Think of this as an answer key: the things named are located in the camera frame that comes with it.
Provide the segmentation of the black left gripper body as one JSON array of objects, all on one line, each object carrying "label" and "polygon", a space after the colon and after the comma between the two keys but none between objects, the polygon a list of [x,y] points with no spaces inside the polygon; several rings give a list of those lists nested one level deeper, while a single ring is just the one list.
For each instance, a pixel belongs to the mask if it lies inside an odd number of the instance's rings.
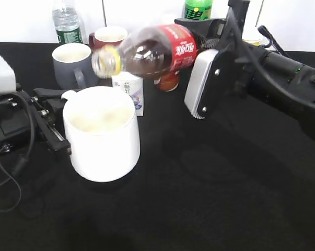
[{"label": "black left gripper body", "polygon": [[24,158],[29,159],[34,144],[43,142],[54,154],[70,154],[62,112],[46,110],[21,89],[0,95],[0,149],[13,152],[26,148]]}]

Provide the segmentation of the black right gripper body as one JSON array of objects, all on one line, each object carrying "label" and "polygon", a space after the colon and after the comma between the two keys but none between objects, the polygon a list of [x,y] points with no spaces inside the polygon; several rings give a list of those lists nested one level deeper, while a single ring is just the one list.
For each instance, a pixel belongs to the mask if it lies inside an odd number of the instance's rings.
[{"label": "black right gripper body", "polygon": [[[247,94],[249,60],[241,48],[244,42],[237,38],[235,33],[243,31],[249,4],[249,1],[229,1],[226,18],[207,20],[177,18],[174,21],[204,37],[203,50],[199,54],[209,49],[218,51],[197,109],[200,115],[213,113],[228,96],[245,97]],[[188,83],[193,65],[194,63],[181,70],[182,80]]]}]

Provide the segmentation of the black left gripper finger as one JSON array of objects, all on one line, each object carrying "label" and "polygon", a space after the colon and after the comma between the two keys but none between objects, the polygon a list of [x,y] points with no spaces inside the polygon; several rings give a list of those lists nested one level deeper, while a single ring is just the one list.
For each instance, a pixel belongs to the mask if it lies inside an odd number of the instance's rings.
[{"label": "black left gripper finger", "polygon": [[61,110],[66,101],[62,95],[68,91],[59,89],[35,88],[33,90],[32,100],[40,104],[46,110]]}]

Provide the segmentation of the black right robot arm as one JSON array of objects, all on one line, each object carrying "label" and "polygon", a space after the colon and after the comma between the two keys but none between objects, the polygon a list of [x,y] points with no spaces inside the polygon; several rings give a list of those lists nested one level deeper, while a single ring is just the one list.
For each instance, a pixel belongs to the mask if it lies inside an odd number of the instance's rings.
[{"label": "black right robot arm", "polygon": [[174,21],[197,34],[204,47],[192,68],[185,105],[193,117],[205,119],[228,95],[251,95],[296,119],[315,141],[315,68],[291,59],[264,26],[259,30],[269,45],[244,42],[248,6],[249,1],[229,1],[225,18]]}]

